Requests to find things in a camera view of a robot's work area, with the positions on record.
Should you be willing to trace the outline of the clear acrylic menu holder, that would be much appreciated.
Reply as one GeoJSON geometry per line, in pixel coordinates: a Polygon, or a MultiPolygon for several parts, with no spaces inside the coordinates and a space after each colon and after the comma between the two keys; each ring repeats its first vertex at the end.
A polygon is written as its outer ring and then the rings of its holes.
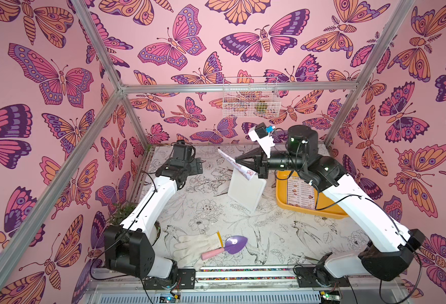
{"type": "Polygon", "coordinates": [[[230,180],[228,197],[244,207],[253,214],[262,198],[263,191],[267,185],[266,179],[259,179],[253,176],[247,180],[246,176],[238,170],[233,170],[230,180]]]}

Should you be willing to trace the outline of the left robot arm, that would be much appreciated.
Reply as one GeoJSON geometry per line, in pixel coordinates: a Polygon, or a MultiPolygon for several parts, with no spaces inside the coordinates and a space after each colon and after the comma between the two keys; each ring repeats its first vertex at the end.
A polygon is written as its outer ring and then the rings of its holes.
{"type": "Polygon", "coordinates": [[[177,281],[177,262],[156,255],[156,221],[168,201],[183,189],[189,176],[203,173],[196,148],[178,140],[169,158],[157,169],[152,185],[134,210],[118,225],[104,231],[105,267],[140,280],[157,278],[163,285],[177,281]]]}

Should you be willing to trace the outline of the new dish-list menu sheet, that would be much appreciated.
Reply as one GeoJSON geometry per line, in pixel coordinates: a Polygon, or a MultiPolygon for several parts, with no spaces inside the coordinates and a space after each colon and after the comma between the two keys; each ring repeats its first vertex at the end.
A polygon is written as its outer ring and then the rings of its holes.
{"type": "Polygon", "coordinates": [[[314,210],[316,202],[315,189],[299,177],[287,180],[286,204],[298,208],[314,210]]]}

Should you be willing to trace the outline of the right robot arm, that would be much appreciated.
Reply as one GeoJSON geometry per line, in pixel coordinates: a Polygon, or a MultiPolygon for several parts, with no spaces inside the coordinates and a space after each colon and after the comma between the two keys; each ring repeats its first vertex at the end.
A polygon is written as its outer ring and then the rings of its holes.
{"type": "Polygon", "coordinates": [[[401,225],[378,206],[362,186],[335,158],[318,151],[318,134],[310,127],[294,125],[287,131],[283,151],[274,151],[274,126],[258,124],[248,131],[259,148],[236,158],[236,163],[266,179],[271,170],[291,171],[342,208],[369,237],[367,246],[357,252],[328,253],[314,268],[321,286],[329,286],[345,276],[369,274],[381,281],[392,281],[406,271],[423,244],[418,229],[401,225]]]}

